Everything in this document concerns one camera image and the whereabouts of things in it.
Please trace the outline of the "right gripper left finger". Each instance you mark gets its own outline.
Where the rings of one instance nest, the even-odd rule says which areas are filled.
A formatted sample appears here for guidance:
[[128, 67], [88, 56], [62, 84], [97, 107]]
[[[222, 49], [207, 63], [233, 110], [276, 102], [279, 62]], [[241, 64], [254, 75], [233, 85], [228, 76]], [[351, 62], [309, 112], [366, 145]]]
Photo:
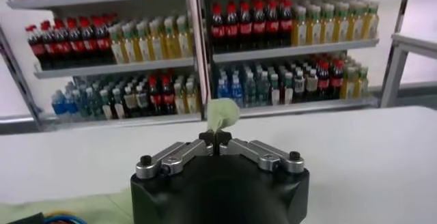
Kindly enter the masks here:
[[213, 132], [202, 132], [194, 141], [177, 141], [153, 156], [143, 155], [136, 164], [135, 176], [139, 180], [151, 180], [178, 175], [192, 159], [213, 155], [214, 139]]

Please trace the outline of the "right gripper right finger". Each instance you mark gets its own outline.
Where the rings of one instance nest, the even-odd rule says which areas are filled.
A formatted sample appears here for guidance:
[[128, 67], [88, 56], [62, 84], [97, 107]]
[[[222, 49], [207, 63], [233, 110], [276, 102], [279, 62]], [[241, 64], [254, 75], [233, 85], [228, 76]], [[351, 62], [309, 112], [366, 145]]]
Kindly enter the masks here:
[[229, 132], [216, 133], [216, 153], [224, 166], [241, 170], [260, 170], [267, 173], [283, 171], [301, 174], [305, 160], [297, 151], [284, 152], [264, 142], [243, 141], [233, 138]]

